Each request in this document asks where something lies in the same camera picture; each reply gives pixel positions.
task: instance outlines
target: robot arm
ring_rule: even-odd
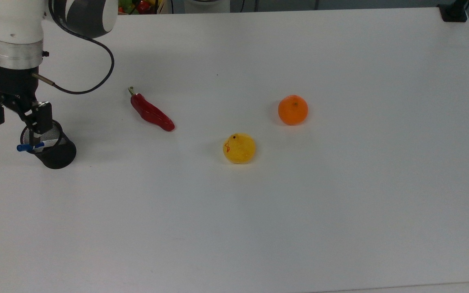
[[[5,121],[4,107],[16,112],[28,128],[31,145],[54,127],[52,106],[35,97],[39,65],[47,56],[43,18],[49,14],[64,30],[91,40],[113,28],[117,6],[118,0],[0,0],[0,124]]]

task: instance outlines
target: pepper stem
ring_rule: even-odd
[[[136,95],[133,87],[128,87],[128,91],[130,92],[131,95]]]

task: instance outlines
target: black cable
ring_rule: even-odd
[[[86,94],[86,93],[89,93],[91,91],[95,91],[98,87],[100,87],[101,85],[103,85],[104,82],[106,82],[106,80],[108,80],[108,78],[110,77],[110,75],[112,74],[113,72],[113,68],[115,67],[115,58],[113,57],[113,53],[111,52],[111,50],[106,47],[104,44],[102,43],[99,43],[98,41],[95,41],[94,39],[90,39],[89,37],[85,37],[84,35],[80,35],[76,32],[72,32],[71,30],[65,28],[62,24],[61,24],[61,21],[59,20],[58,17],[55,16],[54,14],[54,8],[53,8],[53,5],[52,5],[52,2],[53,0],[48,0],[48,10],[50,11],[50,14],[52,15],[52,19],[54,20],[54,22],[65,32],[69,33],[70,35],[74,35],[76,37],[79,37],[81,39],[84,39],[86,41],[89,41],[89,42],[92,42],[94,44],[97,44],[99,46],[101,46],[102,48],[104,48],[104,50],[106,50],[106,52],[108,52],[108,54],[110,55],[110,59],[112,60],[112,64],[110,65],[110,70],[108,71],[108,74],[106,74],[106,76],[95,86],[95,87],[92,87],[91,89],[89,90],[86,90],[86,91],[80,91],[80,92],[77,92],[77,91],[70,91],[70,90],[67,90],[67,89],[63,89],[62,87],[60,87],[59,85],[56,85],[54,82],[52,82],[51,86],[52,87],[55,87],[56,89],[58,89],[59,91],[62,91],[62,92],[65,92],[65,93],[69,93],[69,94]]]
[[[131,15],[135,11],[135,9],[138,7],[138,4],[140,4],[140,0],[138,0],[137,4],[135,4],[134,9],[132,9],[130,13],[128,13],[128,15]]]

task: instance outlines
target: mesh basket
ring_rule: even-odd
[[[43,164],[50,169],[61,169],[69,165],[75,158],[77,149],[70,139],[64,134],[60,124],[53,120],[53,127],[45,132],[41,137],[34,141],[35,144],[40,142],[47,143],[43,148],[28,151],[40,159]],[[30,129],[25,127],[21,132],[21,144],[30,143]]]

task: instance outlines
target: blue pen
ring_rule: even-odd
[[[17,151],[18,152],[30,152],[31,150],[35,150],[38,148],[48,148],[48,147],[55,145],[57,141],[58,141],[57,139],[45,140],[45,141],[41,141],[40,143],[34,146],[28,143],[24,143],[24,144],[20,144],[17,146]]]

